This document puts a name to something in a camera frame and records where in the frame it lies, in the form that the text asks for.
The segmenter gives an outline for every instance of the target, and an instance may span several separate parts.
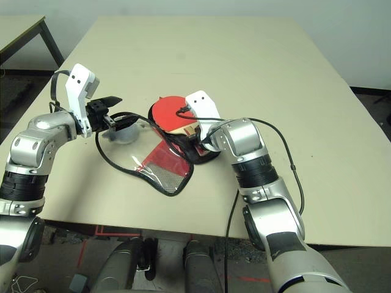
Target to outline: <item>another table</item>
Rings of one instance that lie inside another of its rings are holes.
[[[123,102],[111,113],[146,115],[159,96],[205,90],[222,117],[258,117],[284,134],[305,192],[306,241],[391,245],[391,144],[292,20],[254,17],[101,17],[61,69],[81,63],[100,78],[94,98]],[[65,79],[57,92],[66,105]],[[0,146],[48,111],[47,85]],[[279,137],[259,126],[296,205],[299,192]],[[45,219],[223,236],[236,192],[222,156],[195,167],[184,191],[160,194],[110,167],[94,139],[58,152],[46,188]],[[247,237],[239,200],[232,237]]]
[[[0,64],[40,34],[58,66],[64,62],[44,15],[0,15]]]

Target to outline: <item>floor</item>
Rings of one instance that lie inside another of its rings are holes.
[[[48,81],[47,76],[9,74],[0,79],[0,141],[5,138]],[[357,97],[391,140],[391,125],[387,122],[387,116],[391,113],[391,99],[369,95]],[[47,231],[52,233],[54,230],[48,228]],[[38,279],[38,283],[31,286],[26,293],[34,292],[38,288],[45,288],[47,292],[70,292],[68,287],[76,273],[87,276],[91,287],[100,267],[119,244],[115,238],[86,239],[69,231],[65,235],[54,237],[54,243],[43,244],[39,255],[32,262],[20,265],[17,271],[19,276]],[[158,273],[151,282],[145,280],[142,272],[137,273],[133,288],[184,292],[182,253],[190,235],[149,230],[143,230],[143,235],[159,239]],[[194,237],[206,246],[212,247],[216,269],[222,277],[223,239]],[[353,292],[391,292],[391,248],[320,247],[320,251]],[[265,256],[253,249],[248,241],[230,240],[228,277],[230,292],[271,292]],[[31,279],[21,278],[20,282],[23,283],[21,290],[24,291],[23,289],[31,283]]]

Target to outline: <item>wall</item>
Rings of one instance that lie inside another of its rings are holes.
[[[390,11],[389,0],[0,0],[0,15],[46,15],[64,57],[99,15],[289,16],[349,85],[378,89],[391,89]],[[54,70],[56,64],[36,37],[4,68]]]

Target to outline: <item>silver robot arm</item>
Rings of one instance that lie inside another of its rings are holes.
[[[203,91],[187,96],[186,104],[196,117],[220,118]],[[243,208],[247,232],[254,246],[266,252],[273,291],[350,292],[327,260],[305,244],[301,216],[271,164],[258,128],[248,118],[199,122],[204,147],[221,151],[236,173],[247,203]]]
[[[0,187],[0,292],[8,289],[16,265],[39,251],[45,184],[57,150],[75,138],[74,118],[60,111],[32,119],[12,142]]]
[[[12,142],[0,186],[0,293],[7,292],[16,265],[31,261],[39,251],[45,224],[37,214],[58,149],[77,135],[89,137],[114,125],[108,108],[120,98],[85,105],[98,83],[91,71],[76,64],[65,85],[70,111],[35,117]]]

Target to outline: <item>cable connector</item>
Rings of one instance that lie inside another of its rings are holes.
[[[182,107],[179,110],[177,110],[176,114],[186,113],[187,111],[190,111],[190,108],[188,106],[185,106],[185,107]]]

